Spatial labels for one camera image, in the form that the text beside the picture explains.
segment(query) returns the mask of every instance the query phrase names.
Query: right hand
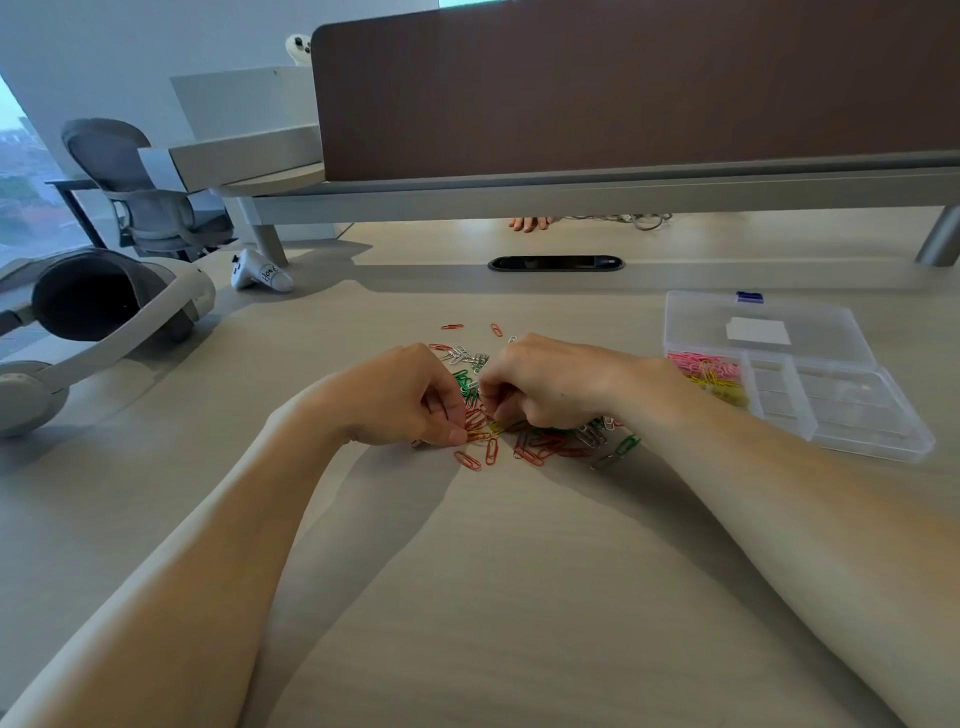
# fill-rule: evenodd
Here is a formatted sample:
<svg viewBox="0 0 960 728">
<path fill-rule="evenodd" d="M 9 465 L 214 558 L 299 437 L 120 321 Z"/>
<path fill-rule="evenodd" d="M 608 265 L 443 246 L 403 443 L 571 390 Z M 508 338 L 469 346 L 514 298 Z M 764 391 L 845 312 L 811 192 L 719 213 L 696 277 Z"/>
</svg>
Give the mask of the right hand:
<svg viewBox="0 0 960 728">
<path fill-rule="evenodd" d="M 494 356 L 480 373 L 480 397 L 509 426 L 570 429 L 603 415 L 616 416 L 617 393 L 643 362 L 610 349 L 567 344 L 527 334 Z"/>
<path fill-rule="evenodd" d="M 533 232 L 537 228 L 545 231 L 556 218 L 553 217 L 512 217 L 507 224 L 514 232 Z"/>
</svg>

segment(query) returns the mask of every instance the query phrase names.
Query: office chair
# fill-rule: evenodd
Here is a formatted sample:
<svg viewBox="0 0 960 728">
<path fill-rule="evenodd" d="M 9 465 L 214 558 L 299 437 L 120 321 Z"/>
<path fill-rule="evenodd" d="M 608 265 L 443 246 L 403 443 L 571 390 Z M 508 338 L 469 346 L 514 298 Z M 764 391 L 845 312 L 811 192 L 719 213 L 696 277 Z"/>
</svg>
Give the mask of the office chair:
<svg viewBox="0 0 960 728">
<path fill-rule="evenodd" d="M 137 153 L 150 141 L 135 126 L 116 119 L 75 119 L 63 127 L 61 138 L 70 157 L 113 203 L 122 247 L 194 260 L 234 239 L 224 211 L 195 210 L 185 192 L 156 189 Z"/>
</svg>

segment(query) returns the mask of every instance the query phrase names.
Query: desk leg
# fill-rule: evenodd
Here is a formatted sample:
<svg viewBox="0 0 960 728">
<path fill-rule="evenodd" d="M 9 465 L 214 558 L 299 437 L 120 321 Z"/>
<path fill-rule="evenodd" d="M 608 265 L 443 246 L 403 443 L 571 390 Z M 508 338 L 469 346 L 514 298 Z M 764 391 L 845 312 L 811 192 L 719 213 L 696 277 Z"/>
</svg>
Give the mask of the desk leg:
<svg viewBox="0 0 960 728">
<path fill-rule="evenodd" d="M 256 240 L 256 249 L 274 265 L 286 268 L 287 254 L 283 252 L 283 244 L 280 243 L 280 236 L 276 234 L 276 228 L 273 225 L 251 225 L 251 227 L 253 239 Z"/>
<path fill-rule="evenodd" d="M 960 257 L 960 205 L 947 205 L 917 253 L 917 262 L 949 268 Z"/>
<path fill-rule="evenodd" d="M 104 239 L 100 237 L 100 233 L 97 232 L 97 229 L 93 227 L 93 223 L 90 222 L 90 218 L 87 217 L 86 211 L 77 202 L 76 196 L 73 194 L 72 190 L 69 189 L 58 189 L 60 196 L 63 198 L 63 203 L 69 208 L 70 212 L 73 213 L 73 216 L 77 218 L 77 222 L 80 223 L 80 227 L 84 229 L 86 236 L 90 238 L 90 242 L 93 243 L 94 248 L 106 248 L 107 243 L 104 242 Z"/>
</svg>

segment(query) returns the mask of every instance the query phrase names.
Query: clear plastic organizer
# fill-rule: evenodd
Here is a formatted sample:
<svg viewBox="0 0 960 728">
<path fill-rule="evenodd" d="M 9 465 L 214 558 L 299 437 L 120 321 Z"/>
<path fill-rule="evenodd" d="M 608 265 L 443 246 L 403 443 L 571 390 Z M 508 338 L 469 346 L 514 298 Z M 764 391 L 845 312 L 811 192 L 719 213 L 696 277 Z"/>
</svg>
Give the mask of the clear plastic organizer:
<svg viewBox="0 0 960 728">
<path fill-rule="evenodd" d="M 843 306 L 670 291 L 663 349 L 739 365 L 751 413 L 824 448 L 917 462 L 936 444 Z"/>
</svg>

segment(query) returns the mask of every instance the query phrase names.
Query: forearm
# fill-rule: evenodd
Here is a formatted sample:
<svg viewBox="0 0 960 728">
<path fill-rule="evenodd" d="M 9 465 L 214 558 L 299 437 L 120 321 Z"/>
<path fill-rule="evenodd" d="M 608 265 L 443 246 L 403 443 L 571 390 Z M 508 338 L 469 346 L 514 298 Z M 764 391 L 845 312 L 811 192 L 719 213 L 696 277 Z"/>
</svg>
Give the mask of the forearm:
<svg viewBox="0 0 960 728">
<path fill-rule="evenodd" d="M 3 725 L 232 726 L 303 511 L 342 443 L 276 413 L 230 474 L 125 582 Z"/>
<path fill-rule="evenodd" d="M 956 718 L 956 525 L 882 495 L 866 471 L 650 366 L 619 398 L 618 418 L 910 725 Z"/>
</svg>

